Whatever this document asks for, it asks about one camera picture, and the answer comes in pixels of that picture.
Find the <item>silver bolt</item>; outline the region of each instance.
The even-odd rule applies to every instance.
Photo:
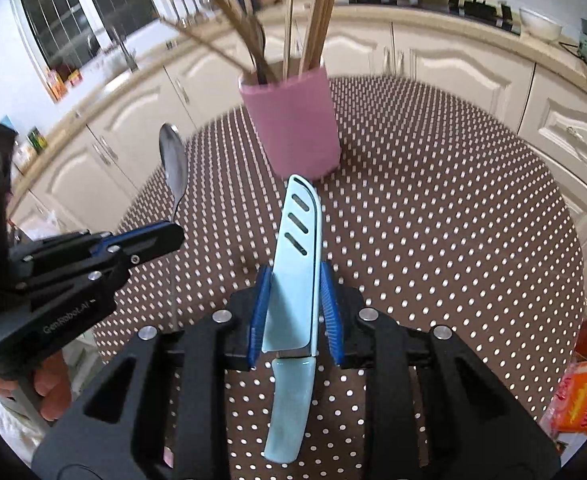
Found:
[[[379,315],[380,313],[377,310],[368,307],[363,308],[360,312],[358,312],[358,316],[360,316],[360,319],[363,321],[375,321],[378,319]]]
[[[451,338],[451,336],[453,335],[453,332],[446,325],[438,325],[437,327],[435,327],[433,329],[433,335],[435,335],[435,337],[437,339],[442,339],[442,340],[446,341],[447,339]]]
[[[158,335],[158,329],[156,327],[154,327],[153,325],[143,326],[138,331],[138,337],[140,339],[142,339],[143,341],[150,341],[151,339],[153,339],[157,335]]]
[[[228,310],[216,310],[213,313],[213,320],[216,323],[226,323],[227,321],[231,321],[233,314],[231,314]]]

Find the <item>human hand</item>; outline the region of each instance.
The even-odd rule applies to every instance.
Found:
[[[62,352],[45,359],[40,368],[35,371],[33,387],[39,395],[44,397],[40,407],[43,418],[49,421],[61,418],[71,404],[71,384]],[[16,388],[17,381],[0,379],[0,396],[11,397],[12,391]]]

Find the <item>brown tablecloth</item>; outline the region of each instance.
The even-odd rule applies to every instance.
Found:
[[[545,164],[475,106],[392,77],[332,82],[342,139],[339,170],[317,182],[324,257],[367,305],[402,324],[451,326],[538,418],[573,350],[583,306],[576,229]],[[285,196],[244,108],[190,143],[179,222],[180,323],[193,323],[273,264]],[[172,199],[153,174],[123,222],[166,219]],[[108,360],[142,326],[168,327],[166,259],[135,269],[118,311],[96,327]],[[289,466],[264,449],[273,377],[262,357],[227,375],[230,464],[236,479],[360,478],[365,378],[320,355],[307,438]]]

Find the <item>pink cup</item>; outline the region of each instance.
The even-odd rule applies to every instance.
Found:
[[[292,59],[292,74],[298,66]],[[282,61],[272,68],[281,74]],[[240,80],[240,94],[276,175],[317,180],[339,166],[340,139],[324,67],[262,86],[252,73]]]

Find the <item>gas stove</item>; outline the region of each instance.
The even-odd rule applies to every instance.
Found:
[[[428,10],[439,12],[471,20],[472,22],[483,23],[490,27],[520,35],[520,25],[513,23],[511,7],[501,2],[500,7],[491,6],[486,1],[477,0],[449,0],[445,4],[427,3],[421,0],[349,0],[350,5],[379,5],[395,6],[404,9]]]

